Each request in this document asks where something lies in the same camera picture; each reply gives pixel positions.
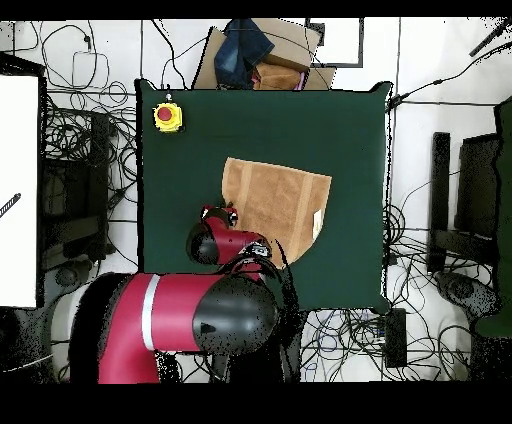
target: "cable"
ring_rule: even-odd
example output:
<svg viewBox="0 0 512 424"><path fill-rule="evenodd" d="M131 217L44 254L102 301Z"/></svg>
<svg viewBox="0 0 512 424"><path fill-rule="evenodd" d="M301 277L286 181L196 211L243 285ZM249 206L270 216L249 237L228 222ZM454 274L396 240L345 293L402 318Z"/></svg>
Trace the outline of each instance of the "cable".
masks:
<svg viewBox="0 0 512 424"><path fill-rule="evenodd" d="M197 46L201 41L205 41L207 40L208 37L203 37L201 38L199 41L196 41L194 44L192 44L188 49L186 49L185 51L181 52L178 56L176 56L175 58L171 58L171 59L168 59L166 62L165 62L165 65L164 65L164 69L162 69L162 78L160 79L160 88L163 90L164 89L164 74L165 74L165 69L167 68L167 65L169 64L169 62L171 61L175 61L176 59L180 58L181 56L183 56L185 53L187 53L190 49L192 49L193 47Z"/></svg>
<svg viewBox="0 0 512 424"><path fill-rule="evenodd" d="M80 32L84 35L84 41L85 41L85 42L87 43L87 45L88 45L88 51L90 51L90 50L91 50L91 40L92 40L92 47L93 47L93 50L94 50L94 69L93 69L93 73L92 73L92 75L91 75L91 78L89 79L89 82L88 82L86 85L84 85L84 86L81 86L81 87L79 87L79 86L73 86L73 89L74 89L74 90L84 90L84 89L88 88L88 87L91 85L91 83L92 83L92 81L93 81L93 79L94 79L94 77L95 77L95 75L96 75L96 68L97 68L97 65L98 65L98 53L97 53L97 51L96 51L96 43L94 42L94 31L93 31L92 26L91 26L91 21L87 20L87 25L89 26L89 30L91 31L91 36L90 36L90 37L85 33L85 31L84 31L82 28L80 28L80 27L78 27L78 26L76 26L76 25L69 25L69 24L68 24L68 25L64 25L64 26L62 26L62 27L60 27L60 28L57 28L56 30L52 31L52 32L50 33L50 35L48 35L44 40L42 39L42 36L41 36L42 29L43 29L43 23L44 23L44 21L41 21L41 24L40 24L40 26L39 26L39 38L41 38L41 40L42 40L42 41L41 41L41 54L42 54L42 56L43 56L43 62L44 62L44 65L45 65L45 67L47 68L47 77L48 77L48 81L50 82L50 84L52 84L52 85L53 85L53 86L55 86L55 87L59 87L59 88L69 88L69 87L71 87L71 86L72 86L72 84L70 84L70 83L66 80L66 78L64 78L61 74L59 74L57 71L55 71L55 70L54 70L54 69L49 65L49 63L48 63L48 59L47 59L47 56L46 56L46 48L45 48L45 45L46 45L46 43L48 42L48 40L49 40L52 36L54 36L55 34L57 34L59 31L62 31L62 30L64 30L64 29L66 29L66 28L75 28L76 30L80 31ZM54 83L54 82L52 81L52 79L50 78L50 72L49 72L49 71L52 71L54 74L56 74L57 76L59 76L59 77L60 77L64 82L66 82L67 86L65 86L65 85L59 85L59 84Z"/></svg>
<svg viewBox="0 0 512 424"><path fill-rule="evenodd" d="M455 172L450 172L448 175L451 177L452 175L456 175L456 174L459 174L460 173L460 170L458 171L455 171ZM409 197L411 197L412 194L416 193L418 190L422 189L423 187L429 185L432 181L434 181L434 179L430 180L430 181L427 181L425 184L422 184L421 186L419 186L418 188L414 189L413 191L411 191L407 197L405 198L404 200L404 203L402 204L402 207L400 208L400 211L402 212L403 214L403 211L404 211L404 208L405 208L405 204L407 203L407 200L409 199Z"/></svg>
<svg viewBox="0 0 512 424"><path fill-rule="evenodd" d="M69 340L52 340L51 341L52 346L58 345L58 344L66 344L66 343L69 343Z"/></svg>
<svg viewBox="0 0 512 424"><path fill-rule="evenodd" d="M465 331L466 333L470 334L471 336L474 336L474 337L480 337L478 334L474 333L473 331L467 329L466 327L463 327L461 325L449 325L448 327L444 328L443 330L441 330L441 332L439 333L439 336L438 336L438 340L437 340L437 346L438 346L438 350L440 352L442 352L442 349L441 349L441 338L443 337L443 334L448 331L448 330L451 330L453 328L457 328L459 330L463 330ZM460 358L457 358L459 359L459 362L461 362L463 365L465 365L466 367L468 367L468 364L465 362L465 361L462 361ZM443 360L443 356L442 354L439 355L439 360L441 362L441 366L443 367L443 370L444 372L448 375L449 379L450 380L456 380L454 377L452 377L452 375L448 372L448 370L446 369L446 365L444 363L444 360Z"/></svg>
<svg viewBox="0 0 512 424"><path fill-rule="evenodd" d="M171 61L172 61L172 67L174 68L174 70L176 71L176 73L181 77L181 82L183 83L183 88L185 90L188 90L187 88L187 85L185 84L185 78L183 77L183 74L178 71L178 68L176 68L176 64L174 63L175 61L175 57L174 57L174 47L172 46L172 43L170 42L170 40L165 36L165 34L162 32L162 30L160 29L160 27L156 24L155 20L154 19L151 19L151 22L153 23L154 27L157 29L157 31L160 33L160 35L163 37L163 39L167 42L167 44L169 44L169 47L171 48Z"/></svg>
<svg viewBox="0 0 512 424"><path fill-rule="evenodd" d="M485 59L488 59L492 55L494 55L496 53L499 53L501 51L507 50L507 49L509 49L511 47L512 47L512 41L509 41L507 43L501 44L501 45L499 45L499 46L489 50L487 53L484 53L484 54L478 56L476 59L471 61L471 63L468 66L466 66L461 72L459 72L457 75L454 75L454 76L451 76L451 77L448 77L448 78L437 79L435 81L429 82L428 84L422 85L421 87L416 88L415 90L412 90L412 91L410 91L408 93L401 94L401 95L396 95L394 98L391 99L390 102L388 102L388 105L386 107L386 113L389 112L390 110L396 108L398 105L400 105L404 101L404 99L409 97L411 94L414 94L414 93L416 93L416 92L418 92L420 90L423 90L423 89L425 89L427 87L430 87L432 85L439 85L439 84L442 84L444 82L454 80L454 79L462 76L469 68L471 68L473 65L477 64L478 62L480 62L482 60L485 60Z"/></svg>
<svg viewBox="0 0 512 424"><path fill-rule="evenodd" d="M34 26L34 22L33 21L30 21L30 25L32 26L32 29L34 30L34 34L36 36L36 44L34 46L28 47L28 48L23 48L23 49L17 49L16 48L15 40L14 40L15 31L14 31L14 24L13 24L13 41L12 41L13 48L10 49L10 50L1 50L0 53L12 53L13 56L15 56L16 52L25 52L25 51L30 51L30 50L37 49L39 47L39 37L37 35L37 30L36 30L36 27Z"/></svg>
<svg viewBox="0 0 512 424"><path fill-rule="evenodd" d="M117 253L119 253L119 254L120 254L124 259L126 259L128 262L131 262L133 265L138 266L138 265L137 265L137 262L132 261L130 258L127 258L126 256L124 256L124 255L121 253L121 251L120 251L120 250L115 246L115 244L114 244L114 243L112 243L112 240L110 240L110 236L109 236L108 234L107 234L107 239L108 239L109 243L110 243L112 246L114 246L114 248L116 249L116 252L117 252Z"/></svg>
<svg viewBox="0 0 512 424"><path fill-rule="evenodd" d="M109 219L108 222L129 222L132 224L136 224L137 221L130 221L128 219Z"/></svg>
<svg viewBox="0 0 512 424"><path fill-rule="evenodd" d="M22 365L21 367L12 368L10 370L2 370L2 372L18 371L18 370L21 370L21 369L24 369L24 368L31 367L33 365L39 364L40 362L46 361L46 360L48 360L48 359L50 359L52 357L53 357L53 353L50 354L50 355L45 356L44 358L36 359L35 361L29 362L28 364L25 364L25 365Z"/></svg>

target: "tangled wires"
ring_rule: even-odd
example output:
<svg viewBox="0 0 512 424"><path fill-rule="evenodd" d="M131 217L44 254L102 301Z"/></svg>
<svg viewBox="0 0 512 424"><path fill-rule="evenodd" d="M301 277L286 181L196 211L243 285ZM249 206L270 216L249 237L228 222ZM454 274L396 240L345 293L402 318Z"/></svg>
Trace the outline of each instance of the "tangled wires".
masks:
<svg viewBox="0 0 512 424"><path fill-rule="evenodd" d="M404 235L405 217L395 205L383 209L384 243L396 244Z"/></svg>

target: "black cable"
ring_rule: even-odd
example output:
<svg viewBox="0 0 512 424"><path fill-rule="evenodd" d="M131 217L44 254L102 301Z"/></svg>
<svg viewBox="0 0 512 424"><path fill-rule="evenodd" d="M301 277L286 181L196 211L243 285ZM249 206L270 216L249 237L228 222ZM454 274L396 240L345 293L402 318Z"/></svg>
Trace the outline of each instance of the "black cable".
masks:
<svg viewBox="0 0 512 424"><path fill-rule="evenodd" d="M463 331L465 331L466 333L468 333L469 335L471 335L471 336L473 336L473 337L480 337L480 335L478 335L478 334L474 333L473 331L471 331L471 330L469 330L468 328L463 327L463 326L461 326L461 325L455 325L455 324L454 324L454 325L449 325L448 327L445 327L443 330L441 330L441 331L440 331L440 333L439 333L439 335L437 336L437 346L438 346L438 350L439 350L440 352L442 352L442 349L441 349L441 338L443 337L443 334L444 334L446 331L451 330L451 329L453 329L453 328L457 328L457 329L459 329L459 330L463 330ZM458 360L459 360L459 362L461 362L463 365L465 365L466 367L468 367L468 364L467 364L465 361L461 360L460 358L457 358L457 359L458 359ZM449 378L450 380L456 380L456 378L452 377L452 375L451 375L451 374L448 372L448 370L446 369L446 365L445 365L445 363L444 363L442 353L439 355L439 360L440 360L440 362L441 362L441 366L443 367L444 372L448 375L448 378Z"/></svg>
<svg viewBox="0 0 512 424"><path fill-rule="evenodd" d="M50 33L50 35L48 35L44 40L42 39L42 36L41 36L42 28L43 28L43 23L44 23L44 21L41 21L41 24L39 26L39 38L41 38L41 54L43 56L44 65L47 68L47 78L48 78L48 81L50 82L50 84L52 84L55 87L59 87L59 88L70 88L70 87L73 87L74 90L84 90L84 89L88 88L91 85L91 83L92 83L92 81L93 81L93 79L94 79L94 77L96 75L96 68L97 68L97 65L98 65L98 52L96 51L96 43L94 42L94 31L93 31L92 26L91 26L91 21L87 20L87 24L88 24L89 30L91 32L90 36L87 35L86 32L82 28L80 28L80 27L78 27L76 25L69 25L68 24L68 25L64 25L64 26L62 26L60 28L57 28L56 30L52 31ZM93 73L91 75L91 78L89 79L89 82L86 85L84 85L84 86L80 86L80 87L79 86L73 86L72 84L70 84L66 80L66 78L64 78L61 74L59 74L57 71L55 71L49 65L49 63L48 63L48 59L47 59L47 56L46 56L46 49L45 49L46 43L48 42L48 40L52 36L54 36L55 34L57 34L58 32L66 29L66 28L74 28L74 29L80 31L84 35L84 41L88 44L88 51L91 50L90 46L91 46L91 40L92 40L92 47L93 47L93 50L94 50L94 69L93 69ZM59 85L59 84L54 83L52 81L52 79L50 78L50 71L52 71L54 74L58 75L64 82L66 82L67 86Z"/></svg>
<svg viewBox="0 0 512 424"><path fill-rule="evenodd" d="M425 84L425 85L422 85L421 87L419 88L416 88L415 90L412 90L408 93L405 93L405 94L401 94L401 95L397 95L395 96L393 99L391 99L391 101L388 103L387 107L386 107L386 112L388 112L389 110L391 109L394 109L396 108L398 105L400 105L404 99L406 99L407 97L409 97L411 94L414 94L420 90L423 90L427 87L430 87L430 86L433 86L433 85L439 85L439 84L442 84L444 82L447 82L447 81L451 81L451 80L454 80L456 78L459 78L460 76L462 76L469 68L471 68L473 65L477 64L478 62L482 61L482 60L485 60L485 59L488 59L489 57L491 57L492 55L496 54L496 53L499 53L501 51L504 51L504 50L507 50L509 48L512 47L512 41L509 41L507 43L504 43L504 44L501 44L491 50L489 50L487 53L484 53L480 56L478 56L476 59L474 59L473 61L471 61L471 63L466 66L461 72L459 72L457 75L454 75L454 76L451 76L451 77L448 77L448 78L442 78L442 79L437 79L437 80L434 80L432 82L429 82L428 84Z"/></svg>
<svg viewBox="0 0 512 424"><path fill-rule="evenodd" d="M52 346L58 345L58 344L66 344L66 343L69 343L69 340L52 340L51 341Z"/></svg>
<svg viewBox="0 0 512 424"><path fill-rule="evenodd" d="M108 234L107 234L107 240L112 246L114 246L114 248L116 249L116 252L119 253L124 259L126 259L128 262L131 262L133 265L138 266L136 262L132 261L130 258L127 258L125 255L123 255L121 253L121 251L116 247L116 245L114 243L112 243L112 240L110 240L110 236Z"/></svg>
<svg viewBox="0 0 512 424"><path fill-rule="evenodd" d="M153 25L155 26L155 28L157 29L157 31L160 33L160 35L163 37L163 39L167 42L167 44L169 44L169 47L171 48L171 61L172 61L172 67L174 68L174 70L176 71L176 73L181 77L181 82L183 83L183 88L185 90L188 90L187 88L187 85L185 84L185 78L183 77L183 74L178 71L178 68L176 68L176 64L174 63L175 61L175 57L174 57L174 47L171 43L171 41L165 36L165 34L162 32L162 30L160 29L160 27L156 24L155 20L154 19L151 19L151 22L153 23Z"/></svg>
<svg viewBox="0 0 512 424"><path fill-rule="evenodd" d="M186 49L185 51L181 52L178 56L176 56L174 59L171 58L171 59L168 59L166 62L165 62L165 65L164 65L164 68L162 69L162 78L160 79L160 88L163 90L164 89L164 74L165 74L165 69L167 68L167 65L169 64L169 62L171 61L174 61L178 58L180 58L181 56L183 56L185 53L187 53L189 50L191 50L193 47L197 46L201 41L205 41L207 40L208 37L203 37L201 38L199 41L196 41L194 44L192 44L188 49Z"/></svg>
<svg viewBox="0 0 512 424"><path fill-rule="evenodd" d="M137 221L130 221L128 219L109 219L108 222L129 222L131 224L137 223Z"/></svg>

